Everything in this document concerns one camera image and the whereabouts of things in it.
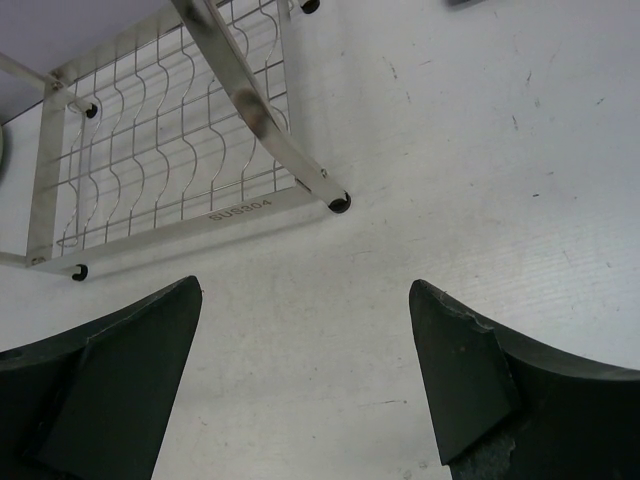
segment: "white surface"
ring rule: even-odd
[[[295,20],[305,129],[352,209],[118,257],[85,284],[0,267],[0,350],[194,274],[202,316],[155,480],[449,478],[412,280],[640,368],[639,20],[628,0],[324,0]],[[37,116],[9,128],[0,248],[14,253]]]

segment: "black plastic part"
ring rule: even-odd
[[[71,279],[75,280],[76,282],[82,282],[85,278],[87,278],[87,275],[89,275],[89,267],[83,264],[76,265],[76,267],[80,267],[80,273],[74,273],[73,275],[71,275]]]
[[[201,305],[188,277],[0,353],[0,479],[150,480]]]
[[[347,197],[346,199],[336,198],[329,204],[329,210],[333,213],[344,213],[349,210],[351,206],[351,196],[347,192],[344,192],[344,194]]]
[[[421,280],[409,305],[454,480],[640,478],[640,371],[540,343]]]
[[[87,115],[87,118],[93,118],[98,114],[98,106],[92,103],[91,108],[84,113]]]
[[[300,8],[304,13],[310,15],[320,8],[320,0],[307,0],[300,5]]]

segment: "wire grid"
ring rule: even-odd
[[[220,8],[288,128],[275,0]],[[98,106],[65,115],[54,256],[194,218],[295,184],[237,114],[184,26],[70,87]]]

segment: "black rubber foot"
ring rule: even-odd
[[[336,198],[329,204],[329,210],[333,213],[344,213],[349,210],[351,206],[351,196],[347,192],[344,192],[344,194],[347,196],[346,200],[344,198]]]
[[[92,103],[91,108],[84,113],[87,115],[87,118],[93,118],[98,114],[98,106]]]
[[[313,12],[315,12],[318,8],[320,8],[320,0],[307,0],[306,2],[300,5],[300,8],[302,8],[302,11],[304,13],[306,13],[307,15],[310,15]]]
[[[87,278],[87,275],[89,275],[89,267],[87,267],[86,265],[76,265],[76,267],[80,267],[80,273],[74,273],[73,275],[71,275],[71,279],[75,280],[76,282],[82,282],[85,278]]]

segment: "dish rack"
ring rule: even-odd
[[[294,140],[292,6],[172,0],[52,71],[27,254],[0,261],[84,280],[99,256],[314,197],[346,211]]]

